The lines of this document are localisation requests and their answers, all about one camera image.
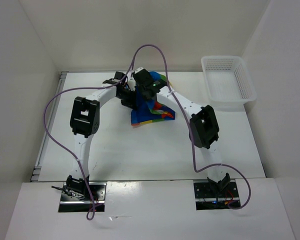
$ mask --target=white table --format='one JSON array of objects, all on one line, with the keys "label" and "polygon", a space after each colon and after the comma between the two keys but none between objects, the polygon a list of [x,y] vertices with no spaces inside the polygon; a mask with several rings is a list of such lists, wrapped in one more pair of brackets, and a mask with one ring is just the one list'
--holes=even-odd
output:
[{"label": "white table", "polygon": [[[246,183],[237,179],[241,201]],[[249,179],[241,210],[196,210],[192,180],[108,182],[105,212],[58,213],[61,182],[24,183],[5,240],[293,240],[274,179]]]},{"label": "white table", "polygon": [[[99,87],[114,72],[68,73],[63,90],[76,87]],[[202,72],[171,72],[169,79],[180,94],[198,104],[209,103]],[[75,97],[85,97],[93,90],[63,94],[56,108],[51,134],[74,149],[70,116]],[[223,162],[238,168],[247,178],[264,178],[265,173],[243,106],[233,111],[215,111],[219,147]],[[207,163],[197,153],[197,167]],[[46,140],[40,157],[39,182],[65,181],[71,171],[72,156]],[[231,178],[240,176],[231,169]],[[191,143],[185,120],[178,114],[174,121],[131,126],[131,110],[112,99],[100,110],[100,127],[90,150],[91,181],[141,181],[204,179],[205,172],[193,170]]]}]

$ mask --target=metal base plate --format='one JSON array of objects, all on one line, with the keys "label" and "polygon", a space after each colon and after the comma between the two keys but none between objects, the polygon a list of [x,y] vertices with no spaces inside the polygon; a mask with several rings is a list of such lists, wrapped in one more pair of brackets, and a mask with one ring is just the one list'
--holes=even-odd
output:
[{"label": "metal base plate", "polygon": [[231,181],[218,196],[210,189],[207,180],[194,181],[193,188],[197,210],[229,209],[230,202],[233,202],[231,207],[241,206],[235,181]]},{"label": "metal base plate", "polygon": [[[94,203],[97,204],[96,212],[105,211],[106,199],[106,182],[89,182],[91,192],[94,197]],[[89,197],[84,196],[68,196],[61,193],[59,213],[74,213],[74,212],[87,212],[92,207],[92,202]]]}]

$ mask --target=colorful object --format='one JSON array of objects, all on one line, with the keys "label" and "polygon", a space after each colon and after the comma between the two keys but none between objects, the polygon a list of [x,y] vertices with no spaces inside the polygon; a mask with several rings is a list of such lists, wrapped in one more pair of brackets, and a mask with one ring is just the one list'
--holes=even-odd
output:
[{"label": "colorful object", "polygon": [[[150,72],[154,81],[162,79],[166,81],[166,77],[155,71]],[[176,117],[175,111],[171,108],[155,101],[145,101],[138,87],[135,87],[136,90],[136,105],[137,109],[131,111],[131,125],[138,126],[144,124],[150,124],[155,122],[174,120]]]}]

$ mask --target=black mounting bracket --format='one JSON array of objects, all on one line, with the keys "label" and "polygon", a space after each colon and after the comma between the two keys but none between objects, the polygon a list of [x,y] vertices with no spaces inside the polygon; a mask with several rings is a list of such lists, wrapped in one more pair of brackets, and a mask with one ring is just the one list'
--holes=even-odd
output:
[{"label": "black mounting bracket", "polygon": [[219,138],[219,126],[214,109],[207,105],[201,107],[200,112],[191,116],[189,122],[194,137],[194,145],[198,148],[209,149],[210,145]]},{"label": "black mounting bracket", "polygon": [[[125,74],[120,71],[116,71],[114,78],[105,80],[103,84],[117,84],[119,80],[123,79]],[[122,81],[120,84],[116,85],[116,95],[118,99],[121,100],[121,104],[130,109],[137,109],[137,94],[136,91],[125,88],[125,81]]]},{"label": "black mounting bracket", "polygon": [[88,100],[77,96],[74,99],[70,127],[74,135],[82,134],[85,138],[95,134],[100,123],[100,103],[97,100]]},{"label": "black mounting bracket", "polygon": [[85,181],[82,178],[78,180],[72,178],[72,176],[69,175],[65,183],[67,189],[73,190],[74,192],[82,194],[86,197],[89,196],[87,186],[85,184]]},{"label": "black mounting bracket", "polygon": [[210,178],[207,178],[207,179],[208,179],[210,189],[215,194],[221,193],[226,188],[226,186],[228,186],[228,184],[231,181],[229,173],[226,173],[225,177],[218,182],[215,182],[215,181],[211,180]]}]

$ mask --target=red wire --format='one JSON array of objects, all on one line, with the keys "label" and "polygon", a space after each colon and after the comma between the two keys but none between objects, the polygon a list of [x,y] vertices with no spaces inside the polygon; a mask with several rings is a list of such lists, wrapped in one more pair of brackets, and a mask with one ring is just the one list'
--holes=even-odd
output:
[{"label": "red wire", "polygon": [[95,204],[98,204],[98,196],[97,196],[97,194],[95,194],[95,201],[96,201]]},{"label": "red wire", "polygon": [[234,195],[232,194],[232,192],[230,192],[229,189],[227,190],[227,192],[231,195],[231,200],[230,200],[230,201],[232,201],[232,200],[234,199]]}]

